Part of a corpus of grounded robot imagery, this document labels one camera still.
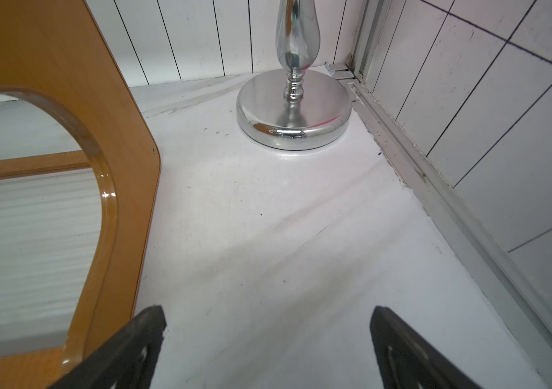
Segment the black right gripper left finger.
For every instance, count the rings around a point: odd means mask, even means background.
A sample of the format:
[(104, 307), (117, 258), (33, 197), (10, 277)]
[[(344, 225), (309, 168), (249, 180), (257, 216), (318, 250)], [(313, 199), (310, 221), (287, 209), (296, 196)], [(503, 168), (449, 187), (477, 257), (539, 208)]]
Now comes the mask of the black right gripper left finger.
[(161, 306), (149, 306), (51, 388), (149, 388), (167, 326)]

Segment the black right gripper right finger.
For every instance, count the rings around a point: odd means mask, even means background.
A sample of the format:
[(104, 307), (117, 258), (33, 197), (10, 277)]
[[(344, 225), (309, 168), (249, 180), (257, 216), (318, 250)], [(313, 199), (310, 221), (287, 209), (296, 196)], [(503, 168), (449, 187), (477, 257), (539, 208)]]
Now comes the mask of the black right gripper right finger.
[(385, 388), (479, 387), (391, 309), (374, 309), (370, 332)]

